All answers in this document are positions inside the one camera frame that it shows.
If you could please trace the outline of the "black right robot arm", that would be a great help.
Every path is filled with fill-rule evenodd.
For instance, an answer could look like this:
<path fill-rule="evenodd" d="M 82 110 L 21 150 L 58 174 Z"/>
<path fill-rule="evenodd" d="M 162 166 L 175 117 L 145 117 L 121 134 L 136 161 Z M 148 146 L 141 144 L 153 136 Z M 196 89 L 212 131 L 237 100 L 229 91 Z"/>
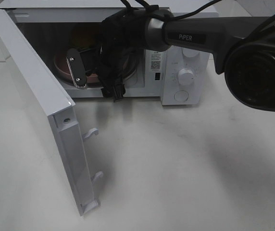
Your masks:
<path fill-rule="evenodd" d="M 102 22 L 96 71 L 108 96 L 123 98 L 123 63 L 134 50 L 172 46 L 213 55 L 231 94 L 242 104 L 275 112 L 275 17 L 174 19 L 164 10 L 118 12 Z"/>

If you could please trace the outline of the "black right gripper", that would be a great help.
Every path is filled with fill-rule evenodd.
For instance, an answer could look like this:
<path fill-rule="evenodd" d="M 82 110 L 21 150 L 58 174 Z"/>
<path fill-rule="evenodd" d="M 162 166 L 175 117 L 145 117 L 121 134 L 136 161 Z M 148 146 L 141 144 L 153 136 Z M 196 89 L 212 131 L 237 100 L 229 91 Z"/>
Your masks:
<path fill-rule="evenodd" d="M 119 11 L 102 21 L 97 73 L 104 97 L 123 99 L 123 66 L 131 54 L 146 46 L 146 21 L 146 11 Z"/>

